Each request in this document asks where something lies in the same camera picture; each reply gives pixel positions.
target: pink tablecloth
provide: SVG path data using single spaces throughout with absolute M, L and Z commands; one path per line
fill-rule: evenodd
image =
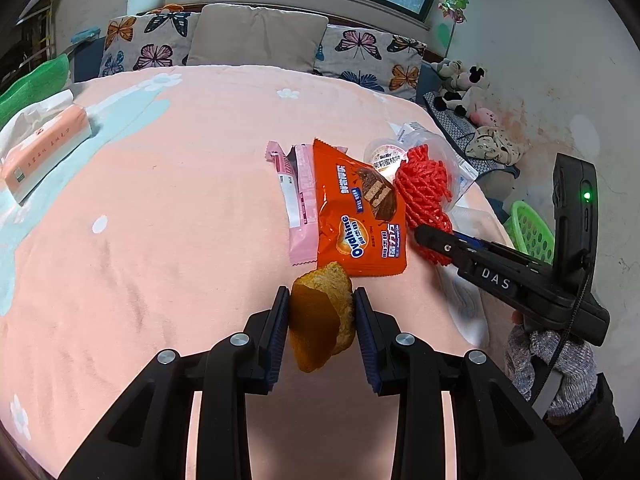
M 95 136 L 22 207 L 0 190 L 0 419 L 55 476 L 156 352 L 209 349 L 314 268 L 289 265 L 268 140 L 319 137 L 360 158 L 394 125 L 436 129 L 411 102 L 271 67 L 123 73 L 88 83 L 76 103 Z M 475 185 L 466 200 L 490 211 Z M 436 280 L 409 251 L 402 275 L 353 284 L 402 329 L 463 354 Z M 492 330 L 503 314 L 488 312 Z M 274 392 L 248 397 L 254 478 L 386 480 L 397 407 L 371 392 L 357 345 L 311 375 L 287 346 Z M 195 431 L 196 419 L 188 478 Z M 447 415 L 448 478 L 452 442 Z

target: blue butterfly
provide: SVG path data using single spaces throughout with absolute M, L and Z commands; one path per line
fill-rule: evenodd
M 120 72 L 124 72 L 124 66 L 122 62 L 124 61 L 124 52 L 119 50 L 116 54 L 115 59 L 113 56 L 109 54 L 107 56 L 107 61 L 104 62 L 104 70 L 102 70 L 102 77 L 107 77 L 108 75 L 119 74 Z
M 147 24 L 145 34 L 153 32 L 156 28 L 166 23 L 168 19 L 171 19 L 178 34 L 186 38 L 187 31 L 189 30 L 189 16 L 191 16 L 190 12 L 165 12 L 164 14 L 156 14 Z
M 358 71 L 358 75 L 355 75 L 353 72 L 345 70 L 340 74 L 339 79 L 356 83 L 356 85 L 368 88 L 369 90 L 375 90 L 377 92 L 385 91 L 385 89 L 378 84 L 378 78 L 373 74 L 361 74 L 360 71 Z

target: pink butterfly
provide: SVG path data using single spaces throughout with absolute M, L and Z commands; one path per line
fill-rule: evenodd
M 370 56 L 375 57 L 376 59 L 382 59 L 378 48 L 376 47 L 376 37 L 370 32 L 359 33 L 355 30 L 345 30 L 342 33 L 343 39 L 340 40 L 338 46 L 335 49 L 338 52 L 344 52 L 345 50 L 352 49 L 356 47 L 356 53 L 354 54 L 354 58 L 358 55 L 358 53 L 362 54 L 362 59 L 364 58 L 364 53 L 362 50 L 366 50 Z
M 133 70 L 142 70 L 150 66 L 173 66 L 171 56 L 174 50 L 169 45 L 155 46 L 153 43 L 140 49 L 140 57 L 133 66 Z

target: ovaltine logo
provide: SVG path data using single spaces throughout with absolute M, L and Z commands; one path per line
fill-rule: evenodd
M 367 230 L 362 222 L 347 215 L 343 215 L 340 220 L 340 236 L 335 247 L 341 254 L 350 254 L 353 258 L 361 257 L 369 245 Z

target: glove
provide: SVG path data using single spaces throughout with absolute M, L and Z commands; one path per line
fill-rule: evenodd
M 531 357 L 538 356 L 548 365 L 559 341 L 560 334 L 553 330 L 532 332 L 530 336 L 521 324 L 511 330 L 505 355 L 507 377 L 525 399 L 531 398 L 535 378 Z M 587 403 L 598 383 L 591 346 L 585 341 L 576 343 L 569 339 L 554 369 L 564 378 L 547 415 L 569 416 Z

